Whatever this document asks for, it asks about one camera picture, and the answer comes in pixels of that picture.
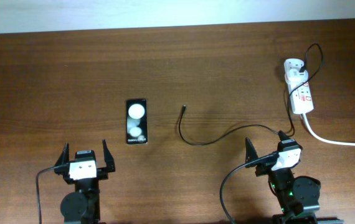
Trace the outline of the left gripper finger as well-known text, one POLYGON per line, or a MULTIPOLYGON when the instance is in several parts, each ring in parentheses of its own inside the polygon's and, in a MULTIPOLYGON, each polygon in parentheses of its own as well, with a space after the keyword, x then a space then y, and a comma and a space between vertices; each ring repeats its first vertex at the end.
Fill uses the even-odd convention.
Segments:
POLYGON ((62 150, 61 155, 59 156, 57 162, 55 163, 55 166, 65 165, 68 162, 69 162, 69 144, 66 143, 62 150))
POLYGON ((115 161, 114 158, 109 151, 107 147, 107 142, 105 139, 102 140, 102 145, 103 145, 103 154, 104 154, 104 160, 106 164, 106 170, 107 172, 114 172, 115 171, 115 161))

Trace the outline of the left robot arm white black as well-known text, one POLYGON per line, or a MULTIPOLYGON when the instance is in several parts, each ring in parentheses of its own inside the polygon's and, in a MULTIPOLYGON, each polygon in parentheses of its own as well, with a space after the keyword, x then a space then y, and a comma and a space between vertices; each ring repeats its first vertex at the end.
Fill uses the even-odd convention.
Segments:
POLYGON ((75 187, 61 201, 60 212, 64 223, 99 223, 100 222, 100 188, 99 181, 107 180, 108 175, 115 171, 114 158, 102 141, 104 167, 97 167, 93 150, 78 151, 75 159, 69 159, 69 145, 66 144, 55 163, 55 173, 64 181, 75 187))

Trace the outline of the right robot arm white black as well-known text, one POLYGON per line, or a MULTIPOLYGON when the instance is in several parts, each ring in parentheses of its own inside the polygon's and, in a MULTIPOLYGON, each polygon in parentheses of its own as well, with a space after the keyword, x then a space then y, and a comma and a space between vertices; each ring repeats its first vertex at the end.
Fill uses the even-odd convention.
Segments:
POLYGON ((285 133, 278 133, 277 150, 258 157, 249 138, 245 139, 245 167, 255 168, 257 177, 267 175, 270 189, 274 192, 282 213, 272 216, 272 222, 285 223, 344 223, 338 218, 316 218, 320 209, 321 182, 305 175, 295 177, 292 168, 300 162, 302 146, 285 133))

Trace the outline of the black Galaxy flip smartphone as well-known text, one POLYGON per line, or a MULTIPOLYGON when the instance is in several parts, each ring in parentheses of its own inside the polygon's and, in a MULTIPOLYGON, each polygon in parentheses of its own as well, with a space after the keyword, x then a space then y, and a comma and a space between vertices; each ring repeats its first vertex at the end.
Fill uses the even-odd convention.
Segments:
POLYGON ((129 145, 148 142, 147 101, 144 98, 126 101, 126 143, 129 145))

